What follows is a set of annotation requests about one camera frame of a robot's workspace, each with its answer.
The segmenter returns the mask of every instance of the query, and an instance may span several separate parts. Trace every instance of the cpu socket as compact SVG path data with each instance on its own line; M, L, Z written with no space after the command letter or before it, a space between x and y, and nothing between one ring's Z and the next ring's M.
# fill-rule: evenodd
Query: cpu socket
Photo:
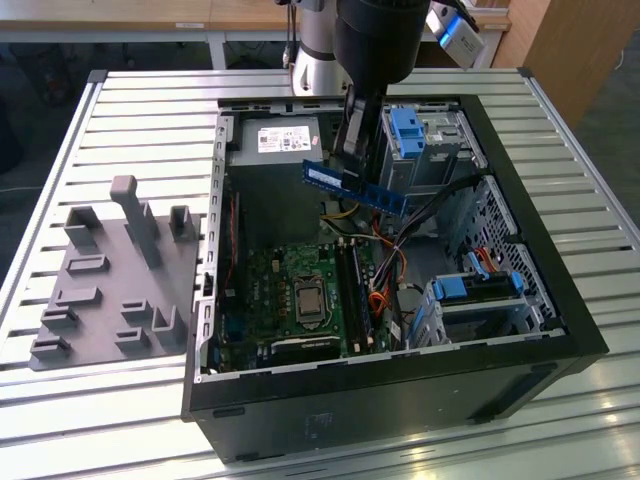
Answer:
M320 275L297 277L293 283L296 321L307 330L315 330L326 317L324 280Z

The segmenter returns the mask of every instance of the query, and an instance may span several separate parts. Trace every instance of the motherboard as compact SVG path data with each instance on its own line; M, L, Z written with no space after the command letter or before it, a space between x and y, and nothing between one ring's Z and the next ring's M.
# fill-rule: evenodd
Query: motherboard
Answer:
M357 251L357 256L347 260L347 251L352 255ZM249 251L243 307L224 318L220 350L224 370L328 360L388 348L386 329L371 328L366 300L361 316L349 310L354 304L350 297L360 290L355 284L348 286L344 277L355 273L356 264L366 299L366 283L375 270L368 241Z

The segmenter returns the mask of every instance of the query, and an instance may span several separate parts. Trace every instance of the white label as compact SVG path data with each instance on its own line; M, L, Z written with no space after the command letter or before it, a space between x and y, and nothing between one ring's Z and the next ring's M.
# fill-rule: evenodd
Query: white label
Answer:
M308 126L271 127L258 130L258 153L311 150Z
M396 322L391 322L391 335L396 337L396 340L400 341L400 327Z
M309 177L318 180L319 182L326 183L328 185L333 185L334 187L341 188L342 182L339 178L333 178L324 173L318 172L316 170L309 170Z
M176 23L176 28L204 28L204 23Z

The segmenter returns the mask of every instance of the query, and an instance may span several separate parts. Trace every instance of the aluminum extrusion table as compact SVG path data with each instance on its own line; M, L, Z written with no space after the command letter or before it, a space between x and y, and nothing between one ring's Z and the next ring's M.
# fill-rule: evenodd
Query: aluminum extrusion table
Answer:
M93 79L0 291L0 477L480 480L638 473L640 235L535 80L515 70L417 70L390 88L480 96L611 349L513 417L225 466L198 427L179 419L184 356L29 370L29 348L68 242L61 226L70 206L91 204L100 218L121 216L108 202L109 184L114 175L131 174L156 215L186 204L206 221L216 99L291 94L281 71L114 72Z

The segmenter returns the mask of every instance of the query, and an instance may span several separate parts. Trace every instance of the ram slot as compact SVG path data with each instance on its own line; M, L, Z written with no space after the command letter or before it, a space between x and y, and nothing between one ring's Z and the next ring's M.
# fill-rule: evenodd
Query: ram slot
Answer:
M357 314L357 327L360 336L360 346L369 349L373 344L373 331L371 328L371 318L369 317L369 304L367 301L367 286L360 269L360 258L358 256L358 247L354 239L348 247L350 262L353 269L353 278L355 280L355 310Z
M356 303L356 285L353 275L353 261L347 245L336 242L335 260L338 275L338 290L342 304L342 319L344 321L347 346L350 353L360 353L360 336L358 334L358 310Z

